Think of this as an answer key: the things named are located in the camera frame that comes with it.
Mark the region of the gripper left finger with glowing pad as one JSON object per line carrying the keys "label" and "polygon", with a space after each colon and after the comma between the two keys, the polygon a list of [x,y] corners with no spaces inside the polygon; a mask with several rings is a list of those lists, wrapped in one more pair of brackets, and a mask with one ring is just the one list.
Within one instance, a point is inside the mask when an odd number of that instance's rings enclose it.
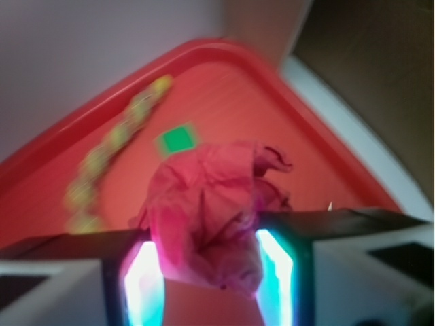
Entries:
{"label": "gripper left finger with glowing pad", "polygon": [[146,231],[32,237],[1,250],[2,325],[160,325],[163,314]]}

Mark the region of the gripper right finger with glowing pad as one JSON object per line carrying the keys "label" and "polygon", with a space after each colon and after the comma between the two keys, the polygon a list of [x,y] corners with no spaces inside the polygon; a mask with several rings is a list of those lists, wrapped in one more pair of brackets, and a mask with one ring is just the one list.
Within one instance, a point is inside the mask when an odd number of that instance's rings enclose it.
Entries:
{"label": "gripper right finger with glowing pad", "polygon": [[264,212],[266,325],[433,325],[434,225],[384,209]]}

